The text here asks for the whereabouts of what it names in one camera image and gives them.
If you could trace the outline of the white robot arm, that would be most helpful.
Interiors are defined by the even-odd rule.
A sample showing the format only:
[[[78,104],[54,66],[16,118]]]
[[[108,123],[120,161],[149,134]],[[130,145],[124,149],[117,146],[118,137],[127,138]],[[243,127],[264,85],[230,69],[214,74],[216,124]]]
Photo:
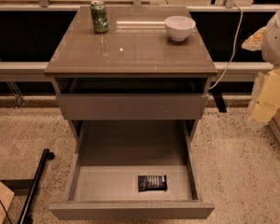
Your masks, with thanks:
[[[247,109],[246,125],[260,129],[268,124],[280,109],[280,9],[243,44],[250,51],[260,50],[262,59],[273,65],[266,73],[259,73],[254,81],[252,100]]]

